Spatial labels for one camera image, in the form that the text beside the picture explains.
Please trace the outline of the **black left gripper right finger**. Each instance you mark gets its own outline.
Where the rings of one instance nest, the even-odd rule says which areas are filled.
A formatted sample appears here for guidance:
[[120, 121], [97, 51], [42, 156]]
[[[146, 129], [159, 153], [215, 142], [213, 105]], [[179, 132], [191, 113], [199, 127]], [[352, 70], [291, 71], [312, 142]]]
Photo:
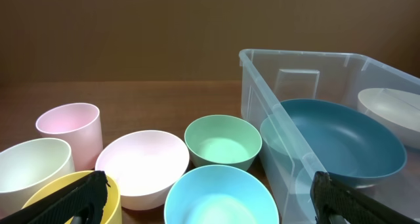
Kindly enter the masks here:
[[310, 197], [317, 224], [419, 224], [323, 171], [314, 174]]

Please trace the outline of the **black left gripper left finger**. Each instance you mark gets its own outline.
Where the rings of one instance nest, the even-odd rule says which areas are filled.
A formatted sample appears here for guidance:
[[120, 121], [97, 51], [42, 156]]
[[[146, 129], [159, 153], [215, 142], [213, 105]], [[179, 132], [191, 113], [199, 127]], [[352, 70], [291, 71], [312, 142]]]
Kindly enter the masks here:
[[103, 171], [66, 185], [28, 207], [1, 220], [1, 224], [72, 223], [100, 224], [110, 185]]

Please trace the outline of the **yellow plastic cup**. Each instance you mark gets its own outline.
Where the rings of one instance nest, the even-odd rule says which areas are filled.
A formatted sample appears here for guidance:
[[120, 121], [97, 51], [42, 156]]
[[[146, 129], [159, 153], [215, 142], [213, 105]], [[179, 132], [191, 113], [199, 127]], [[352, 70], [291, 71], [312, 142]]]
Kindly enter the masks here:
[[[51, 181], [40, 190], [38, 190], [23, 206], [27, 206], [39, 201], [40, 199], [56, 192], [57, 190], [73, 183], [74, 181], [90, 174], [92, 170], [87, 171], [78, 171], [74, 173], [67, 174], [63, 177]], [[103, 215], [101, 224], [122, 224], [122, 211], [121, 211], [121, 197], [120, 190], [117, 183], [110, 177], [106, 176], [108, 181], [108, 197], [107, 202], [103, 208]]]

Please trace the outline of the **dark blue large bowl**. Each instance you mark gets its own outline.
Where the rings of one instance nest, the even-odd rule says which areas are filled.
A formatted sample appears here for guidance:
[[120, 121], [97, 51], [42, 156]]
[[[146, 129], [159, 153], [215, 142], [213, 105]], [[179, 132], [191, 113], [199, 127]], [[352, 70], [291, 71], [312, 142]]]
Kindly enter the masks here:
[[311, 181], [316, 171], [355, 188], [371, 187], [404, 168], [400, 140], [369, 116], [333, 102], [291, 99], [284, 118], [270, 114], [260, 133], [288, 177]]

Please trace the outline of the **cream large plastic bowl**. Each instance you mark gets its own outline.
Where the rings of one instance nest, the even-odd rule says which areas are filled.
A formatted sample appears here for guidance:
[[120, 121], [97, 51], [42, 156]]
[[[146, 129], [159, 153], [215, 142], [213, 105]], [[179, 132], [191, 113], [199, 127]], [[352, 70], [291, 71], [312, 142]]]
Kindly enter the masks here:
[[419, 148], [419, 95], [389, 88], [358, 93], [357, 109], [392, 131], [401, 142]]

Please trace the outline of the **pale green plastic cup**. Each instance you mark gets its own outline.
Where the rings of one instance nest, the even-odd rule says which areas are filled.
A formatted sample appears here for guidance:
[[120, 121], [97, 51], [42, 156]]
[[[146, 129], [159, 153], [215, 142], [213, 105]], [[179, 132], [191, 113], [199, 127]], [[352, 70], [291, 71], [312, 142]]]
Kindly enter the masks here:
[[20, 210], [46, 184], [75, 171], [70, 145], [41, 138], [1, 152], [1, 217]]

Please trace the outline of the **pink plastic bowl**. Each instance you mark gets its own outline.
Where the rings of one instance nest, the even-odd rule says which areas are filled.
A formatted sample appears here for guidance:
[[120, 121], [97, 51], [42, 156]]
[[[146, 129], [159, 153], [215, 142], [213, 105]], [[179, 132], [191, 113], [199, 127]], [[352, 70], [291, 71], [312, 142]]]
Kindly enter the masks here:
[[189, 161], [182, 139], [166, 131], [145, 130], [110, 143], [100, 153], [95, 169], [117, 183], [124, 208], [143, 211], [164, 205]]

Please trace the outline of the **pink plastic cup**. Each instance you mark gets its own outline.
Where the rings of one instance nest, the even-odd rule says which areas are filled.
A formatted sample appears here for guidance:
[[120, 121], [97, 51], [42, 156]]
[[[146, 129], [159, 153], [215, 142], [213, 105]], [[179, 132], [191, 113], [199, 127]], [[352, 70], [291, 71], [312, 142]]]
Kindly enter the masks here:
[[71, 146], [76, 171], [93, 169], [104, 148], [100, 110], [90, 103], [52, 108], [38, 117], [35, 127], [42, 137], [62, 139]]

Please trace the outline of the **clear plastic storage bin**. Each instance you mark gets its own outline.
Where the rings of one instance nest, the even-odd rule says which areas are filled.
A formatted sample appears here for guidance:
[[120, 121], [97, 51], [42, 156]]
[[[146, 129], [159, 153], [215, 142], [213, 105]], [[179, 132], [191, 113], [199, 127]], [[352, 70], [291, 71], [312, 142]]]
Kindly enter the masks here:
[[419, 219], [419, 79], [354, 53], [244, 49], [241, 115], [282, 223], [313, 223], [314, 175], [329, 173]]

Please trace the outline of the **light blue plastic bowl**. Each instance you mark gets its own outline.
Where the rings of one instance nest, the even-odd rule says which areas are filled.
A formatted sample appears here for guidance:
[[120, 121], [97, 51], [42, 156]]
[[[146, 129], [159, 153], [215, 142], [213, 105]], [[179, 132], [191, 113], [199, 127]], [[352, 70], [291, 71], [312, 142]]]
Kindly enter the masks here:
[[250, 173], [225, 165], [195, 168], [171, 188], [166, 224], [279, 224], [268, 189]]

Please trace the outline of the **mint green plastic bowl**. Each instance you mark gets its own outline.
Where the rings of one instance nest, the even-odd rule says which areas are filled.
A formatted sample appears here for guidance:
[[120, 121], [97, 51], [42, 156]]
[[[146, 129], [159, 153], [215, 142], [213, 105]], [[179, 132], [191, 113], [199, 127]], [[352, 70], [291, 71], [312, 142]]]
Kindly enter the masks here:
[[229, 115], [194, 120], [184, 132], [184, 142], [197, 168], [219, 164], [244, 171], [251, 167], [263, 145], [258, 129]]

